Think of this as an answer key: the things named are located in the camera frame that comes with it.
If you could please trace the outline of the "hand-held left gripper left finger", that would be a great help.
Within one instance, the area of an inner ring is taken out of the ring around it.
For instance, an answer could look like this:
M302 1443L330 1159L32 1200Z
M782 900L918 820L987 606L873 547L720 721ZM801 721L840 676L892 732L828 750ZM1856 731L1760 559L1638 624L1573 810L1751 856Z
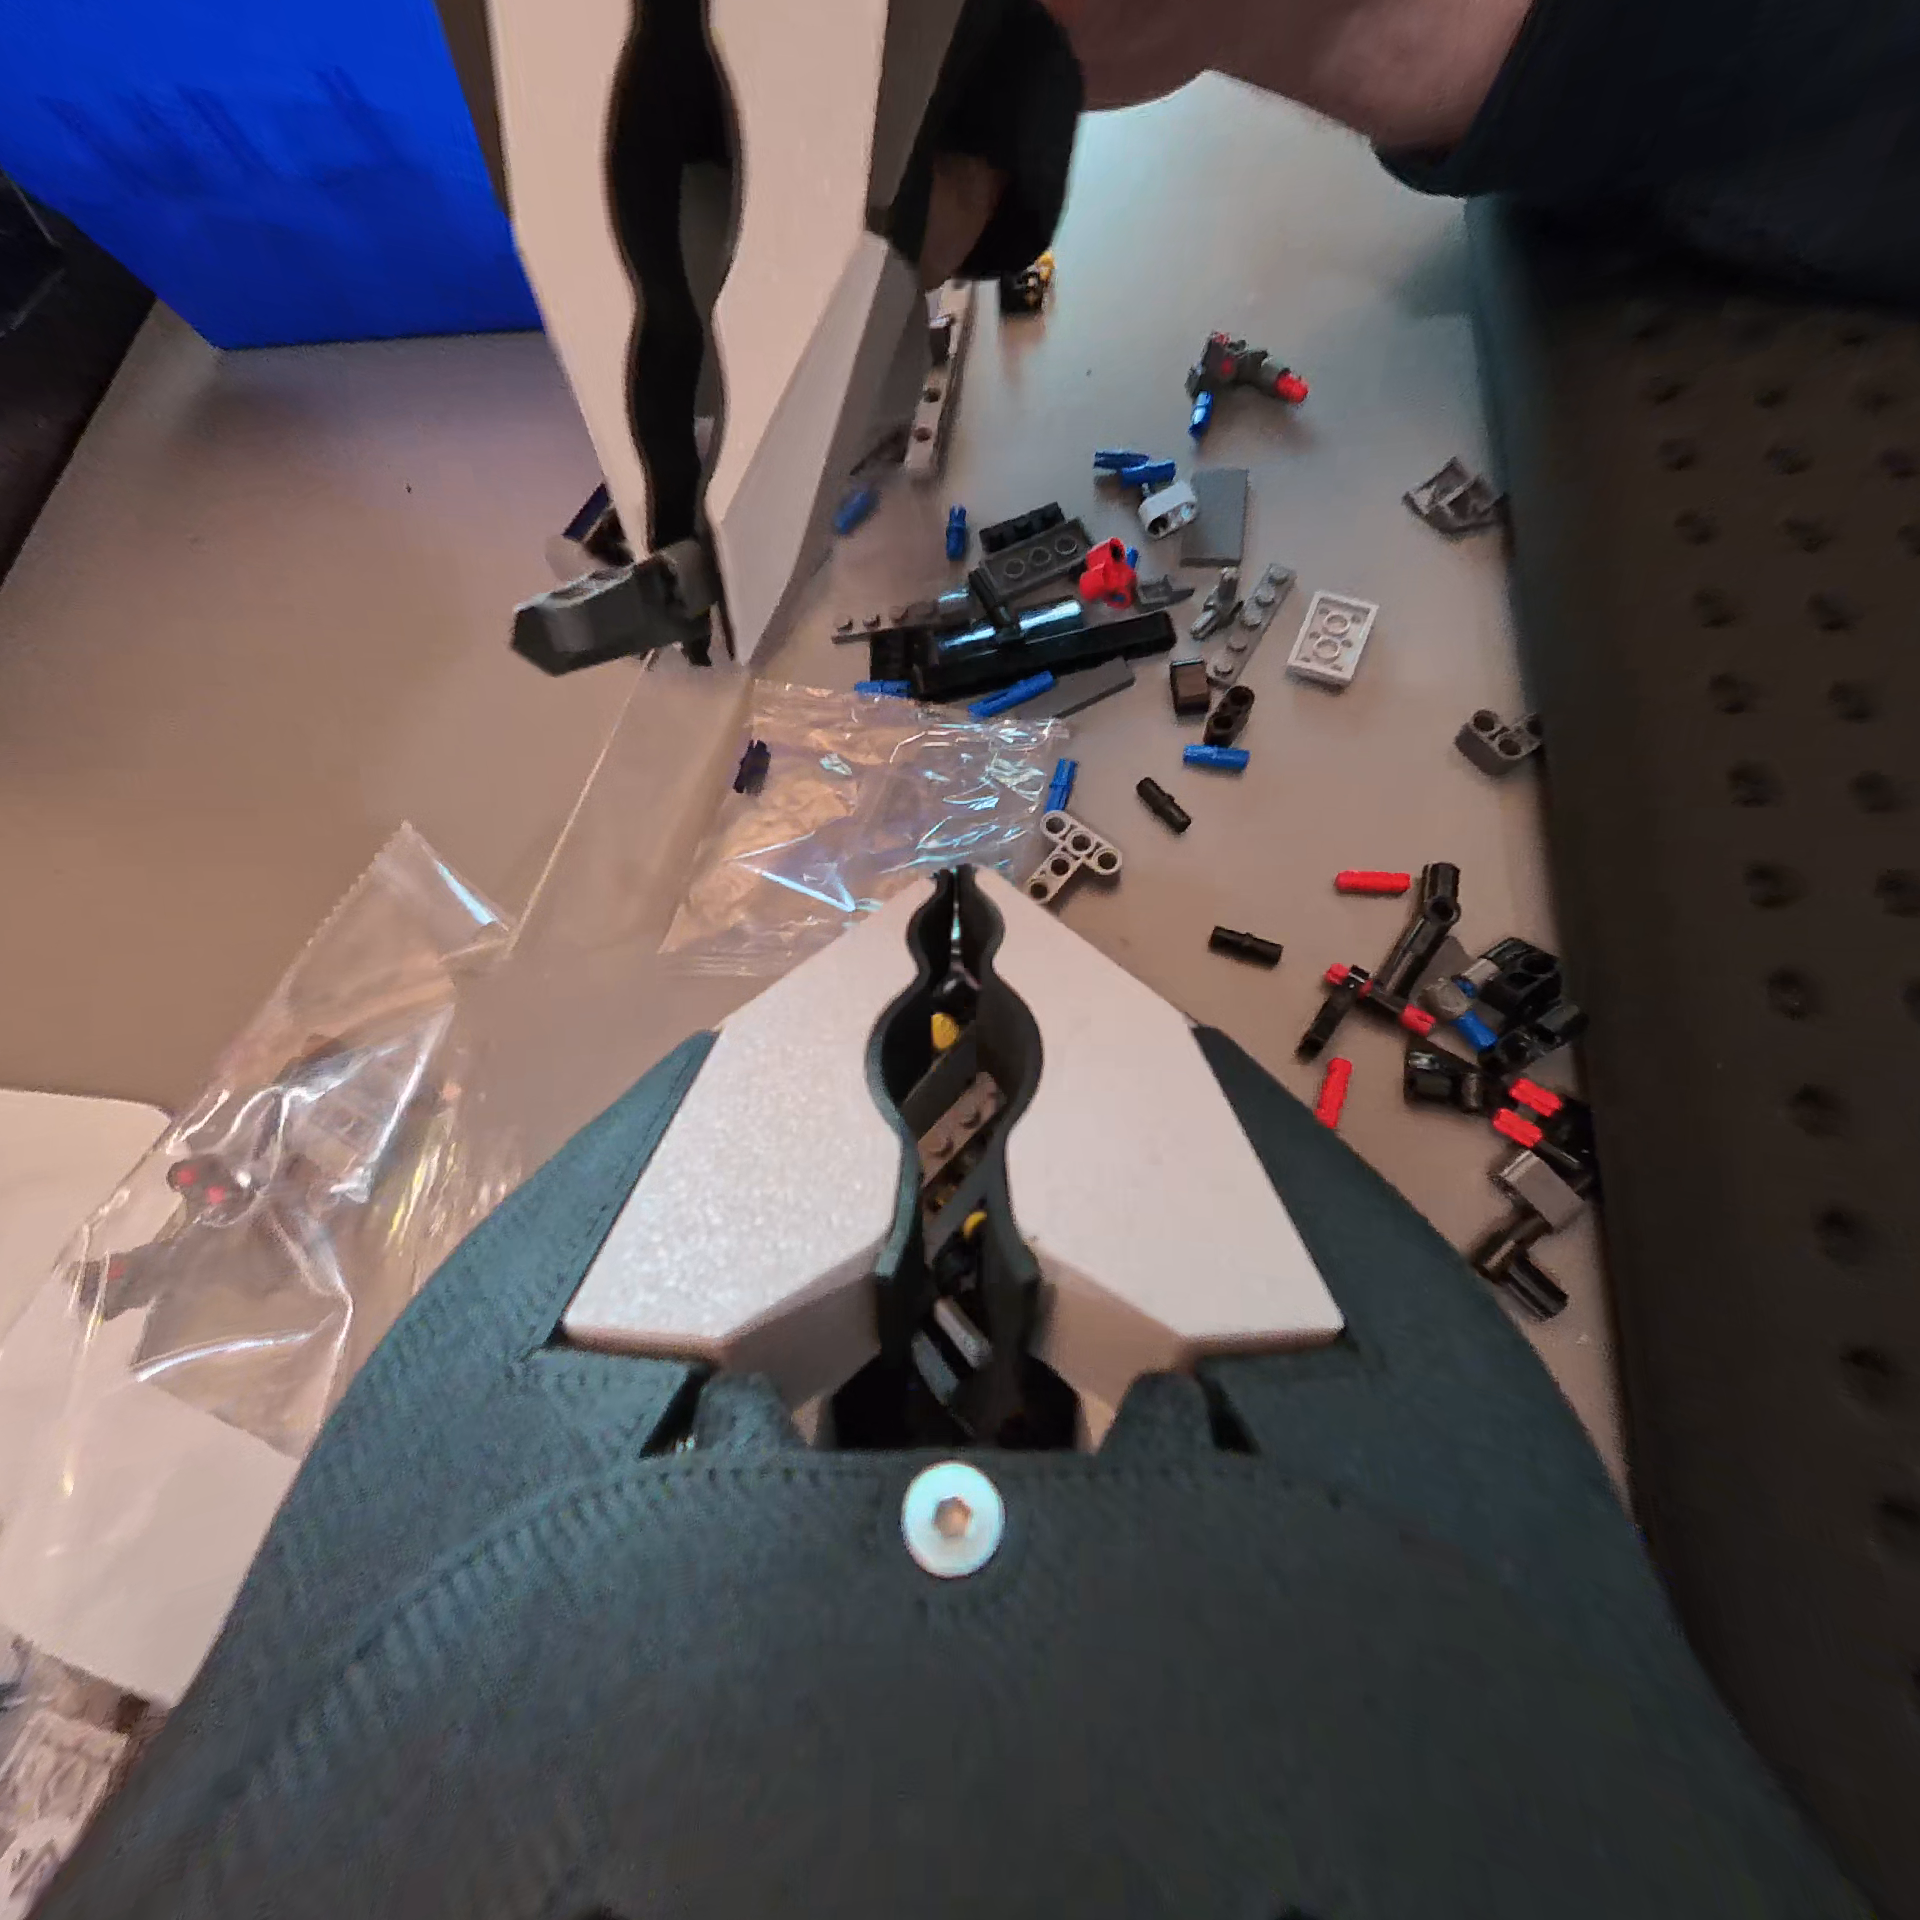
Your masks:
M565 1311L573 1345L762 1377L793 1413L877 1359L907 1149L868 1057L934 900L909 884L716 1030Z

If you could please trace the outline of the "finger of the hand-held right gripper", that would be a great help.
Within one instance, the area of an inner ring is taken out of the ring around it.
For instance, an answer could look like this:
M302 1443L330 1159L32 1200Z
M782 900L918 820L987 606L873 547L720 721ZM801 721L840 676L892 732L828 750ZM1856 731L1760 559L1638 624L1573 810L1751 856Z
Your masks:
M733 112L708 541L741 667L789 626L879 385L925 312L919 268L887 226L960 16L941 3L708 7Z
M674 541L710 547L733 112L708 7L485 6L517 252L627 541L620 561L588 557L574 577Z

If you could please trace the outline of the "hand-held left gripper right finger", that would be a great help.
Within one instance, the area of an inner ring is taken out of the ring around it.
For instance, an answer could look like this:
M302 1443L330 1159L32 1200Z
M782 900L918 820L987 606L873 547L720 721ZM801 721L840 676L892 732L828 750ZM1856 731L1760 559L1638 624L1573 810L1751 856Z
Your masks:
M1006 1214L1035 1270L1020 1381L1098 1447L1145 1377L1331 1349L1344 1311L1196 1025L996 873L960 871L979 1066Z

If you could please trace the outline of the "large clear plastic bag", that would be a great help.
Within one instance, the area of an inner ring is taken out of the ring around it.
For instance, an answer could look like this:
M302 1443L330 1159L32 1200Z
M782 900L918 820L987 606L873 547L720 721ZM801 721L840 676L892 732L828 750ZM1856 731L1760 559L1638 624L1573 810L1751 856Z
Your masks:
M639 671L512 951L470 1000L491 1071L568 1072L634 1049L650 1066L770 985L662 953L702 838L733 800L754 690L731 669Z

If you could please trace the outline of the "grey lego connector assembly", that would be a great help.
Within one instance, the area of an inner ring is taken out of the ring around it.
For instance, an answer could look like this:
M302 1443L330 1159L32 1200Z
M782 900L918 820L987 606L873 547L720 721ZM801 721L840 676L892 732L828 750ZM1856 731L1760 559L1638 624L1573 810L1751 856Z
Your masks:
M667 652L710 667L717 603L710 547L684 538L628 565L596 568L522 603L512 648L551 679Z

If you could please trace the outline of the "clear bag with few pieces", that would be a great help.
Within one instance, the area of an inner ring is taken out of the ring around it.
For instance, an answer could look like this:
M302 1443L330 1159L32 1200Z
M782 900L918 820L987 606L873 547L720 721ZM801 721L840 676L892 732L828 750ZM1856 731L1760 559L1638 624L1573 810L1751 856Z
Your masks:
M487 1194L468 998L517 923L412 824L6 1314L6 1447L161 1389L300 1456Z

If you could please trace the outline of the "person's right forearm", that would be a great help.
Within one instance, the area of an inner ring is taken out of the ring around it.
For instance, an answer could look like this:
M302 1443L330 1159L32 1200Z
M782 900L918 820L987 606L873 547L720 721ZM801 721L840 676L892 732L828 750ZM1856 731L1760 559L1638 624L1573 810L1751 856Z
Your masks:
M1916 3L1532 6L1407 186L1621 220L1716 268L1916 310Z

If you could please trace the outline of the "long grey lego liftarm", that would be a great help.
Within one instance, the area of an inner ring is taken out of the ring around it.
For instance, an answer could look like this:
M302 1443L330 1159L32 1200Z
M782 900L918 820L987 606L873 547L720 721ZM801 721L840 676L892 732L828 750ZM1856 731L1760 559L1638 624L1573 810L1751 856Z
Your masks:
M946 473L975 316L979 283L971 279L951 279L925 297L919 385L901 451L901 473L914 486L930 489Z

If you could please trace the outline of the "black lego assembly yellow studs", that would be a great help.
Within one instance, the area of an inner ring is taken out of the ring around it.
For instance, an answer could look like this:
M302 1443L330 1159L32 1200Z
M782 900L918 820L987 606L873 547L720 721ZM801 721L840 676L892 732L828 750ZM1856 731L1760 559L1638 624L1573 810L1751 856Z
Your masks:
M901 1115L919 1154L925 1304L909 1354L947 1420L996 1445L1020 1409L1021 1274L1003 1211L1006 1091L973 1025L975 1004L943 989L928 1017L930 1063Z

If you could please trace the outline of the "light grey T-shaped lego beam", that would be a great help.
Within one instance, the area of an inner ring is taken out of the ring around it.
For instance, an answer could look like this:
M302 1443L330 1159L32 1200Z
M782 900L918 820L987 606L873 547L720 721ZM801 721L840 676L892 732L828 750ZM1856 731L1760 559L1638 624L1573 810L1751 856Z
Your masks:
M1121 850L1072 811L1054 806L1044 811L1040 827L1044 849L1024 882L1026 897L1036 903L1054 903L1076 882L1109 886L1121 877Z

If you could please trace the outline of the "pile of loose lego pieces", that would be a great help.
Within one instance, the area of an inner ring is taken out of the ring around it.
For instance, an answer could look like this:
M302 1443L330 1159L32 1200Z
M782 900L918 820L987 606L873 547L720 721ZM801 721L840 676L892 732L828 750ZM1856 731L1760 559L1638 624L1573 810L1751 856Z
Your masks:
M1188 380L1196 434L1210 422L1215 398L1236 383L1287 406L1307 402L1304 380L1215 331ZM973 703L975 714L988 717L1033 707L1033 721L1044 717L1036 703L1057 697L1050 712L1063 717L1112 697L1121 681L1133 684L1133 669L1121 669L1121 661L1165 657L1173 714L1205 721L1205 737L1188 744L1182 764L1244 772L1248 750L1239 741L1256 703L1244 684L1247 661L1298 583L1279 565L1260 571L1252 588L1241 577L1248 473L1205 468L1182 477L1176 459L1098 449L1094 480L1117 497L1136 494L1145 533L1179 533L1182 565L1219 571L1190 633L1179 628L1177 609L1193 601L1196 583L1141 574L1136 547L1124 538L1091 541L1080 518L1048 504L984 524L966 583L887 614L849 619L833 630L833 644L868 647L865 693L930 706ZM1525 1063L1532 1043L1541 1043L1534 1057L1571 1045L1583 1017L1497 1013L1502 965L1506 974L1520 969L1528 989L1541 975L1561 991L1548 954L1528 942L1497 942L1493 957L1454 965L1427 981L1438 969L1432 954L1450 953L1459 871L1430 863L1417 892L1412 930L1389 960L1373 974L1344 965L1329 974L1331 1000L1316 1013L1299 1057L1317 1057L1338 1018L1357 1006L1412 1034L1404 1095L1487 1115L1516 1147L1497 1170L1497 1184L1514 1211L1473 1252L1477 1274L1505 1286L1532 1318L1551 1320L1566 1311L1569 1294L1538 1266L1532 1248L1581 1215L1594 1197L1594 1178L1581 1154L1561 1141L1576 1133L1578 1101L1542 1091L1514 1063Z

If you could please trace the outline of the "light grey square lego plate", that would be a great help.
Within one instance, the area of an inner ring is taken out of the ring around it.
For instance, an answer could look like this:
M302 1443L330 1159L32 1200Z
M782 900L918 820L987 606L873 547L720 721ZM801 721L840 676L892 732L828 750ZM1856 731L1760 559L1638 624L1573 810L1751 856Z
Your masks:
M1380 606L1338 591L1311 596L1302 626L1287 652L1285 671L1302 684L1345 690L1380 621Z

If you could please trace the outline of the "person's right hand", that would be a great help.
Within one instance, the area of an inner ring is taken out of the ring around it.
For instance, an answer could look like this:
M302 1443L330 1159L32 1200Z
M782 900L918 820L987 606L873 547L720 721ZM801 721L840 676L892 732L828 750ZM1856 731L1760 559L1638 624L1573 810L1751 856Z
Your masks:
M1048 3L1094 109L1170 98L1201 75L1260 88L1386 153L1450 149L1532 3Z

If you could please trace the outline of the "blue plastic bin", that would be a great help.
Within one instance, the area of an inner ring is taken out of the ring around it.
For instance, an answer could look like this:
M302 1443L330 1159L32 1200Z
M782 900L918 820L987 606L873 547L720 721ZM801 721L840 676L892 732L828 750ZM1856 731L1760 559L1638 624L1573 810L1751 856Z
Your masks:
M6 3L2 160L214 348L541 329L431 3Z

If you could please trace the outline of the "large printed plastic bag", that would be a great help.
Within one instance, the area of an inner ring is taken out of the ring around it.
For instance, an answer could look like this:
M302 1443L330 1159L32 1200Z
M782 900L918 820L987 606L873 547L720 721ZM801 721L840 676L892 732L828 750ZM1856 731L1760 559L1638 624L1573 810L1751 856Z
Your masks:
M178 1704L295 1459L222 1413L247 1336L195 1283L235 1231L171 1182L166 1115L6 1091L6 1914L32 1914Z

